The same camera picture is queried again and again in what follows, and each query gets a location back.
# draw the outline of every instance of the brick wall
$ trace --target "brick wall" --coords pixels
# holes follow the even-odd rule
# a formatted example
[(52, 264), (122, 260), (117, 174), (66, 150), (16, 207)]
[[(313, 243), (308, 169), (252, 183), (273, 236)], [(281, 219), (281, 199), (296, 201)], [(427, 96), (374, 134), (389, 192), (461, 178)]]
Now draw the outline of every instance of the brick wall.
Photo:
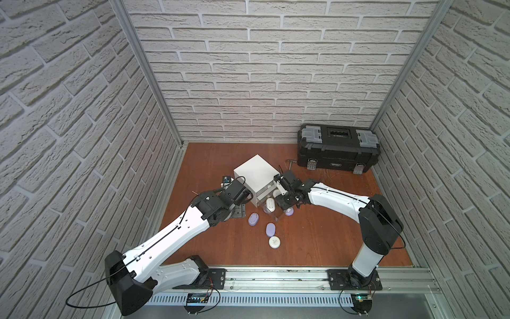
[(0, 318), (100, 316), (175, 147), (107, 1), (1, 1)]
[(436, 2), (125, 0), (188, 141), (367, 127)]
[(510, 315), (509, 8), (456, 0), (377, 128), (380, 186), (458, 318)]

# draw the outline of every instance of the toolbox latch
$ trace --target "toolbox latch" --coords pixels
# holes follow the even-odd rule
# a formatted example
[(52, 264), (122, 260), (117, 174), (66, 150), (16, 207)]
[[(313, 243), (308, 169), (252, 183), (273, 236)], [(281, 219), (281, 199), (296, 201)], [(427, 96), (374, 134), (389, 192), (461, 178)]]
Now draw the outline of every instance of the toolbox latch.
[(317, 168), (317, 160), (315, 158), (309, 158), (307, 163), (307, 169), (315, 170)]
[(356, 164), (356, 166), (354, 167), (354, 170), (352, 172), (354, 174), (361, 175), (363, 173), (364, 169), (365, 169), (365, 165), (358, 163), (358, 164)]

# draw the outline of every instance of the white soap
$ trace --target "white soap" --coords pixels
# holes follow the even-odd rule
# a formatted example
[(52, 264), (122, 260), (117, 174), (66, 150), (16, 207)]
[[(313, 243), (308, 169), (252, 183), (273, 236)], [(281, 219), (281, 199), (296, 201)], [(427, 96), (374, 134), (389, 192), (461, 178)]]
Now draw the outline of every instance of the white soap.
[(266, 199), (266, 207), (270, 212), (273, 212), (276, 209), (274, 199), (272, 199), (271, 197)]
[(271, 246), (271, 248), (278, 248), (280, 247), (280, 239), (276, 236), (273, 236), (269, 239), (269, 245)]

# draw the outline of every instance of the hammer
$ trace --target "hammer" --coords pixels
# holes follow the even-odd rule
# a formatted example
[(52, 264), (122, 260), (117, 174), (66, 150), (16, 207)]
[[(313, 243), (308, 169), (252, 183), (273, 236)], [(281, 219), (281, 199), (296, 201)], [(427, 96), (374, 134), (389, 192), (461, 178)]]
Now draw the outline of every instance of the hammer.
[(297, 161), (296, 161), (296, 160), (293, 160), (293, 159), (288, 159), (288, 160), (286, 160), (285, 162), (286, 162), (286, 163), (287, 163), (287, 162), (289, 162), (289, 170), (290, 170), (290, 168), (291, 168), (291, 166), (292, 166), (292, 163), (297, 163)]

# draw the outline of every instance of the black cable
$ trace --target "black cable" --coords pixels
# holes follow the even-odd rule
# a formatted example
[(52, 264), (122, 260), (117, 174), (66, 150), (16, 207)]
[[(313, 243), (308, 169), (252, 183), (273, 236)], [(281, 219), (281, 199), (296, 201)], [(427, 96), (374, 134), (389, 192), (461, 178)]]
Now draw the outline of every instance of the black cable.
[(203, 313), (203, 312), (209, 311), (209, 310), (211, 310), (211, 309), (214, 309), (214, 307), (216, 307), (216, 306), (220, 303), (220, 300), (221, 300), (221, 294), (220, 294), (220, 292), (218, 291), (218, 289), (216, 289), (216, 288), (213, 288), (213, 289), (214, 289), (214, 290), (216, 290), (216, 292), (218, 293), (218, 301), (216, 302), (216, 305), (212, 306), (212, 307), (211, 307), (211, 308), (209, 308), (209, 309), (201, 310), (201, 311), (197, 312), (196, 314)]
[[(190, 207), (191, 203), (195, 200), (195, 198), (197, 197), (195, 196), (190, 204), (188, 205), (188, 207), (186, 207), (186, 210), (184, 211), (184, 214), (183, 214), (183, 217), (181, 218), (181, 221), (179, 221), (179, 225), (181, 224), (181, 222), (183, 221), (184, 219), (184, 216), (186, 215), (186, 212), (188, 211), (188, 208)], [(67, 297), (67, 299), (65, 300), (65, 304), (69, 307), (72, 307), (72, 308), (77, 308), (77, 309), (94, 309), (94, 308), (101, 308), (101, 307), (106, 307), (106, 306), (110, 306), (110, 305), (113, 305), (115, 303), (114, 302), (110, 302), (109, 304), (103, 304), (103, 305), (98, 305), (98, 306), (76, 306), (76, 305), (71, 305), (69, 303), (69, 299), (71, 299), (72, 296), (74, 296), (75, 294), (87, 289), (87, 288), (90, 288), (94, 285), (97, 285), (98, 283), (100, 283), (101, 281), (104, 281), (104, 280), (107, 280), (108, 278), (116, 275), (117, 273), (119, 273), (119, 271), (123, 270), (124, 268), (126, 268), (129, 264), (131, 264), (133, 261), (137, 260), (138, 257), (142, 256), (143, 254), (145, 254), (149, 249), (151, 249), (152, 247), (154, 247), (158, 242), (160, 242), (161, 240), (163, 240), (163, 238), (165, 238), (166, 236), (170, 235), (174, 230), (176, 230), (177, 228), (179, 228), (179, 226), (175, 226), (171, 231), (169, 231), (168, 233), (166, 233), (163, 237), (161, 237), (160, 239), (158, 239), (155, 243), (153, 243), (151, 246), (149, 246), (146, 250), (144, 250), (140, 255), (138, 255), (137, 257), (133, 258), (130, 262), (128, 262), (127, 264), (125, 264), (121, 269), (117, 270), (116, 272), (114, 272), (113, 274), (107, 276), (107, 277), (104, 277), (102, 279), (99, 279), (98, 281), (80, 289), (80, 290), (77, 290), (75, 292), (73, 292), (69, 297)]]
[(191, 203), (195, 200), (195, 198), (197, 198), (198, 195), (195, 195), (195, 197), (193, 197), (193, 199), (190, 201), (188, 207), (186, 207), (186, 210), (184, 211), (184, 214), (183, 214), (183, 217), (181, 218), (181, 220), (179, 220), (179, 225), (183, 222), (183, 219), (184, 219), (184, 216), (186, 216), (186, 212), (188, 211), (188, 208), (191, 206)]
[(237, 176), (236, 178), (234, 178), (234, 181), (235, 181), (236, 179), (240, 178), (240, 177), (242, 177), (242, 178), (244, 179), (244, 180), (243, 180), (243, 185), (244, 185), (244, 183), (246, 183), (246, 177), (244, 177), (244, 176)]
[(377, 286), (375, 285), (375, 283), (373, 281), (370, 281), (370, 283), (372, 283), (374, 285), (374, 292), (372, 293), (372, 298), (374, 298), (375, 291), (377, 290)]
[(347, 196), (347, 197), (349, 197), (349, 198), (352, 198), (353, 200), (360, 201), (360, 202), (362, 202), (363, 204), (366, 204), (366, 205), (367, 205), (367, 207), (368, 207), (368, 209), (370, 209), (371, 211), (373, 211), (373, 212), (375, 212), (375, 213), (379, 214), (382, 218), (384, 218), (384, 219), (386, 220), (386, 222), (387, 222), (387, 223), (388, 223), (388, 224), (389, 224), (389, 225), (393, 228), (393, 230), (397, 233), (398, 237), (400, 237), (400, 239), (402, 239), (402, 243), (404, 244), (404, 246), (402, 246), (402, 247), (395, 247), (395, 248), (391, 248), (390, 250), (393, 250), (393, 249), (404, 249), (404, 248), (405, 248), (405, 246), (406, 246), (405, 240), (404, 240), (404, 238), (402, 237), (402, 235), (400, 235), (400, 233), (399, 233), (399, 232), (398, 232), (398, 230), (395, 228), (395, 226), (393, 226), (393, 224), (391, 224), (391, 223), (390, 223), (390, 221), (389, 221), (389, 220), (388, 220), (388, 219), (387, 219), (387, 218), (386, 218), (383, 214), (381, 214), (380, 212), (378, 212), (377, 210), (375, 210), (372, 206), (368, 205), (368, 203), (363, 202), (362, 200), (357, 199), (357, 198), (355, 198), (355, 197), (352, 197), (352, 196), (346, 195), (346, 194), (344, 194), (344, 193), (340, 193), (339, 191), (334, 191), (334, 190), (332, 190), (332, 189), (326, 189), (326, 188), (322, 188), (322, 187), (315, 187), (315, 186), (313, 186), (313, 187), (311, 187), (311, 188), (317, 188), (317, 189), (322, 189), (322, 190), (325, 190), (325, 191), (330, 191), (330, 192), (332, 192), (332, 193), (337, 193), (337, 194), (340, 194), (340, 195), (343, 195), (343, 196)]
[(344, 307), (342, 307), (342, 302), (340, 301), (340, 297), (342, 296), (342, 293), (344, 292), (344, 290), (345, 290), (345, 289), (342, 289), (342, 291), (341, 291), (341, 292), (340, 292), (340, 294), (338, 295), (338, 303), (340, 304), (340, 308), (342, 308), (342, 310), (343, 310), (343, 311), (345, 311), (345, 312), (347, 312), (348, 314), (354, 314), (354, 315), (358, 314), (357, 312), (356, 312), (356, 313), (354, 313), (354, 312), (349, 312), (349, 311), (345, 310), (345, 309), (344, 309)]

